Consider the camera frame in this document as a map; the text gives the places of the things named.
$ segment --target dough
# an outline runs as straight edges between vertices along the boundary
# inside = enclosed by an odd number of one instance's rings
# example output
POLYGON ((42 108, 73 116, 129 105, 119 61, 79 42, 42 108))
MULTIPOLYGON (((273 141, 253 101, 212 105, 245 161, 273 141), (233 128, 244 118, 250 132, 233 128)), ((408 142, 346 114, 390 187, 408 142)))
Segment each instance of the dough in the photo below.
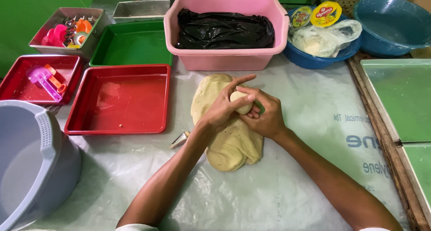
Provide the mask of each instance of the dough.
MULTIPOLYGON (((218 94, 232 81, 227 74, 205 77, 197 87, 191 104, 193 123, 205 114, 218 94)), ((209 143, 205 153, 208 162, 220 171, 234 171, 244 163, 255 164, 262 157, 263 137, 250 130, 239 118, 232 118, 228 126, 209 143)))
MULTIPOLYGON (((236 101, 236 100, 238 100, 239 98, 241 98, 241 97, 244 97, 244 96, 247 96, 248 94, 246 94, 246 93, 243 93, 243 92, 240 92, 240 91, 235 91, 235 92, 233 92, 232 94, 231 94, 231 96, 230 96, 230 101, 232 102, 232 101, 236 101)), ((251 107, 253 107, 253 103, 250 103, 250 104, 248 104, 248 105, 245 105, 245 106, 243 106, 243 107, 241 107, 241 108, 239 108, 239 109, 237 109, 236 110, 236 112, 238 112, 238 113, 240 113, 241 115, 245 115, 245 114, 247 114, 250 110, 251 110, 251 107)))

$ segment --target clear plastic bag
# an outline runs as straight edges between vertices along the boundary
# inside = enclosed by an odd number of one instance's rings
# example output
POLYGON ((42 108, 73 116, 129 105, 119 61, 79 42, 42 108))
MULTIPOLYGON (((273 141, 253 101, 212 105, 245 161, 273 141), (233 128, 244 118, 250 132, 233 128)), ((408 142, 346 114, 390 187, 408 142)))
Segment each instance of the clear plastic bag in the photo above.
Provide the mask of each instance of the clear plastic bag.
POLYGON ((361 32, 361 23, 350 19, 324 28, 312 25, 296 31, 292 44, 316 57, 336 57, 338 52, 348 47, 361 32))

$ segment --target yellow container lid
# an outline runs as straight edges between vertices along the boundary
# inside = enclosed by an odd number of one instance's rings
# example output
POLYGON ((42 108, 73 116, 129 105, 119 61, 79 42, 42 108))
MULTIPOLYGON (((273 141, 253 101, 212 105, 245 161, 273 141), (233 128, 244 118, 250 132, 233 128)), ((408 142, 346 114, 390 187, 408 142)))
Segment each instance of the yellow container lid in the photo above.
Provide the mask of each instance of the yellow container lid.
POLYGON ((326 27, 334 24, 341 16, 341 6, 337 2, 326 1, 317 6, 311 14, 311 24, 326 27))

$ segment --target blue plastic bowl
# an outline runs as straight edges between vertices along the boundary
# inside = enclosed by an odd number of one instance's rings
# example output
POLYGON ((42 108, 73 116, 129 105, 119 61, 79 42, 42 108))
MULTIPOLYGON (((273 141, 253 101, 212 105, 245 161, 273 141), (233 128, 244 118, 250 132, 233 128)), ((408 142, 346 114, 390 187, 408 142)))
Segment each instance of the blue plastic bowl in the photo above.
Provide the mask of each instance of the blue plastic bowl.
MULTIPOLYGON (((289 11, 288 14, 292 15, 294 11, 295 10, 293 9, 289 11)), ((345 15, 342 14, 340 16, 340 19, 337 22, 345 19, 349 19, 349 18, 347 18, 345 15)), ((289 61, 291 61, 292 63, 294 63, 299 67, 303 67, 307 69, 321 69, 331 65, 332 63, 343 61, 349 57, 352 57, 359 50, 360 47, 361 47, 361 36, 359 36, 358 39, 352 41, 347 48, 344 48, 341 51, 339 51, 337 57, 328 58, 328 57, 312 56, 294 47, 292 43, 288 41, 288 45, 283 50, 283 54, 289 59, 289 61)))
POLYGON ((431 45, 431 14, 406 0, 360 0, 353 16, 362 24, 361 50, 376 57, 431 45))

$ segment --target red tray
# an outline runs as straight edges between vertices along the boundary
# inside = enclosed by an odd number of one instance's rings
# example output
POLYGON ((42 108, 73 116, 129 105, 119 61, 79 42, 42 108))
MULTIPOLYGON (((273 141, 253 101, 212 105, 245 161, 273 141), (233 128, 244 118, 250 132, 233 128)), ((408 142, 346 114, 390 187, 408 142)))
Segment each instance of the red tray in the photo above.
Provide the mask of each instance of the red tray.
POLYGON ((34 104, 68 104, 78 84, 83 64, 78 56, 27 55, 20 56, 10 68, 0 84, 0 100, 21 100, 34 104), (59 103, 45 91, 37 87, 25 75, 32 66, 50 64, 59 76, 57 80, 66 84, 63 99, 59 103))
POLYGON ((87 69, 64 132, 161 133, 166 127, 170 74, 168 64, 87 69))

